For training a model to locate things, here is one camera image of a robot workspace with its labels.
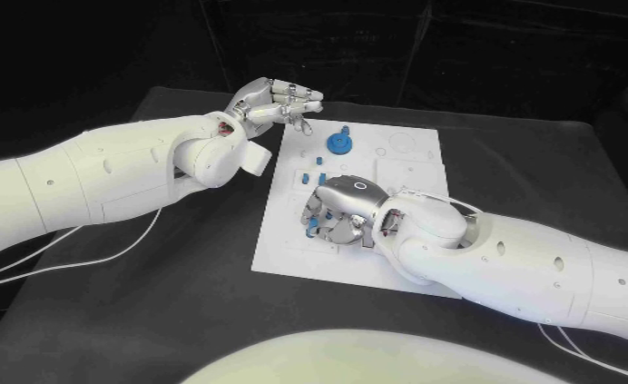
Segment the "screw hole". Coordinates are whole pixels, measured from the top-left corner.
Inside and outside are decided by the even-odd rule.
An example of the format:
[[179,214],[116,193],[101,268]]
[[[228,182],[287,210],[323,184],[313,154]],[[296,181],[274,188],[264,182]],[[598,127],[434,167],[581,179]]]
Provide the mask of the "screw hole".
[[556,271],[561,272],[565,269],[565,262],[561,257],[554,259],[554,265],[556,266]]

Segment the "black tablecloth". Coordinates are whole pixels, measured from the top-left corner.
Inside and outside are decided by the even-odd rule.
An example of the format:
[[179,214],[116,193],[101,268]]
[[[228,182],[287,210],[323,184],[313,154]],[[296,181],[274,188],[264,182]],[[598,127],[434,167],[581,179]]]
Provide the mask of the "black tablecloth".
[[[155,88],[136,119],[205,114],[229,99]],[[453,197],[628,249],[628,195],[588,124],[350,103],[313,117],[437,129]],[[281,132],[276,125],[257,139],[274,154]],[[466,300],[251,271],[276,158],[263,177],[240,171],[165,208],[116,261],[32,277],[0,321],[2,382],[172,383],[258,341],[332,328],[453,341],[574,382],[621,380],[551,346],[533,323]],[[83,228],[38,268],[116,253],[152,217]],[[628,366],[624,339],[571,334],[585,352]]]

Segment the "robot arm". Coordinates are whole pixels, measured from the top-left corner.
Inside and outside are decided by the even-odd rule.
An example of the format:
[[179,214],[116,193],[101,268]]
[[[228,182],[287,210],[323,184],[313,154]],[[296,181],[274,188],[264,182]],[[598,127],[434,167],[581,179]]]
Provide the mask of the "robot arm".
[[114,125],[3,160],[0,251],[62,228],[134,218],[224,186],[240,168],[260,176],[271,152],[250,139],[273,123],[312,134],[303,113],[322,110],[322,99],[320,92],[261,78],[225,112]]
[[[343,232],[343,222],[358,213],[363,246],[372,240],[375,251],[411,281],[443,283],[516,318],[628,339],[628,252],[516,218],[484,212],[464,216],[428,195],[402,190],[389,197],[359,177],[333,178],[310,202],[322,201],[319,212],[330,209],[339,224],[312,233],[352,243],[358,234]],[[310,202],[307,224],[317,214]]]

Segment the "white board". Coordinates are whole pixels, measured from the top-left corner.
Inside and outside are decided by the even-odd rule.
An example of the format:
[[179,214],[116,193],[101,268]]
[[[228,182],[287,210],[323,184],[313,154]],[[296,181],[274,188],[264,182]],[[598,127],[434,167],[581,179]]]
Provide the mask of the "white board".
[[[402,186],[448,194],[438,131],[366,123],[307,120],[313,134],[304,136],[286,127],[278,166],[266,205],[263,229],[253,270],[322,281],[425,293],[450,298],[460,295],[441,284],[420,286],[395,271],[382,255],[359,244],[339,246],[306,236],[302,213],[319,185],[327,178],[358,175],[385,191]],[[353,148],[345,155],[327,150],[327,138],[350,127]],[[303,183],[304,172],[309,183]]]

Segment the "white robot body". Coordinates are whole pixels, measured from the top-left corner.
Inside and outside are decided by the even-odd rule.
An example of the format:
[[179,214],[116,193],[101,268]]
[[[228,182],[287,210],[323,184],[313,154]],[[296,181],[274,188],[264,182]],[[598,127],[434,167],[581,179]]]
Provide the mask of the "white robot body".
[[[405,217],[397,234],[385,236],[381,226],[391,210]],[[384,203],[374,240],[414,282],[437,281],[520,319],[628,339],[628,252],[496,214],[466,220],[451,205],[412,192]]]
[[[222,112],[85,132],[0,162],[0,250],[62,228],[132,219],[225,185],[240,167],[260,175],[270,158]],[[188,176],[175,177],[175,166]]]

